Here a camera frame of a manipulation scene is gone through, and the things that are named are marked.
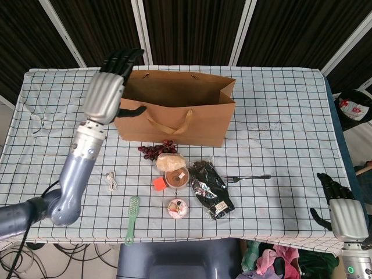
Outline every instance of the robotic arm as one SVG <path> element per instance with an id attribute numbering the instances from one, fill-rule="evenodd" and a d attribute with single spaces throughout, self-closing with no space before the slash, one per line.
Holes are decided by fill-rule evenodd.
<path id="1" fill-rule="evenodd" d="M 323 220 L 314 208 L 310 208 L 314 220 L 344 242 L 341 256 L 347 279 L 372 278 L 372 250 L 362 247 L 362 242 L 369 236 L 362 205 L 350 189 L 333 181 L 330 176 L 325 173 L 317 176 L 329 205 L 331 222 Z"/>
<path id="2" fill-rule="evenodd" d="M 136 57 L 142 49 L 112 53 L 99 73 L 93 76 L 84 102 L 87 120 L 81 122 L 72 140 L 59 177 L 60 189 L 17 205 L 0 208 L 0 240 L 24 233 L 30 224 L 49 217 L 57 226 L 68 226 L 80 216 L 81 198 L 88 184 L 99 150 L 106 138 L 104 125 L 115 117 L 135 117 L 146 110 L 120 109 L 124 91 Z"/>

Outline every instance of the white checkered tablecloth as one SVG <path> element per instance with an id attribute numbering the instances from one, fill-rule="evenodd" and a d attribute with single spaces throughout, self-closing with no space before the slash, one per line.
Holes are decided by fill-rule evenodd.
<path id="1" fill-rule="evenodd" d="M 331 232 L 312 220 L 309 208 L 329 219 L 316 173 L 326 172 L 349 186 L 335 138 L 326 87 L 318 70 L 220 66 L 140 66 L 135 69 L 196 71 L 237 80 L 237 103 L 222 148 L 180 145 L 190 162 L 214 157 L 220 175 L 271 174 L 270 180 L 229 185 L 235 210 L 218 221 L 191 187 L 157 192 L 160 176 L 137 150 L 140 142 L 123 141 L 114 124 L 107 129 L 83 196 L 81 217 L 64 228 L 46 219 L 34 224 L 28 241 L 123 242 L 131 196 L 140 196 L 135 241 L 237 237 L 338 254 Z M 24 82 L 0 164 L 0 205 L 41 195 L 56 181 L 72 136 L 84 120 L 82 104 L 97 68 L 31 70 Z M 119 189 L 109 191 L 106 173 L 116 171 Z M 175 196 L 189 204 L 189 214 L 172 219 L 167 205 Z M 2 247 L 22 236 L 2 242 Z"/>

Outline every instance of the gray seat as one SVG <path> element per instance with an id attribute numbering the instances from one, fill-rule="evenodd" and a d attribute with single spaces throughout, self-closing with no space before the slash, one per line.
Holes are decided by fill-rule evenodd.
<path id="1" fill-rule="evenodd" d="M 239 240 L 135 243 L 120 247 L 117 279 L 229 279 L 241 272 Z"/>

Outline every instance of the green hairbrush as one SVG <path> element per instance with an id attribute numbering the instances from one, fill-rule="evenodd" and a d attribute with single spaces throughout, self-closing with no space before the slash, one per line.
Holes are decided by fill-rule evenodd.
<path id="1" fill-rule="evenodd" d="M 130 246 L 133 244 L 134 238 L 134 224 L 140 210 L 140 198 L 138 196 L 132 196 L 129 201 L 129 210 L 128 210 L 128 230 L 126 235 L 126 240 L 124 241 L 125 245 Z"/>

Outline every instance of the paper bag handle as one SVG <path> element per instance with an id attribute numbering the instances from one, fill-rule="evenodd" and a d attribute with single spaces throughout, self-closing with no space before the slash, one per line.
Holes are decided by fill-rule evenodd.
<path id="1" fill-rule="evenodd" d="M 173 129 L 171 127 L 168 127 L 168 126 L 162 125 L 158 122 L 155 122 L 154 119 L 149 114 L 147 114 L 147 120 L 157 130 L 160 130 L 160 131 L 162 131 L 162 132 L 164 132 L 168 135 L 177 135 L 177 134 L 182 134 L 187 130 L 187 127 L 188 127 L 188 125 L 190 123 L 190 120 L 191 120 L 191 116 L 192 116 L 192 110 L 189 109 L 187 114 L 186 114 L 186 117 L 185 117 L 185 122 L 183 122 L 183 124 L 177 129 Z"/>

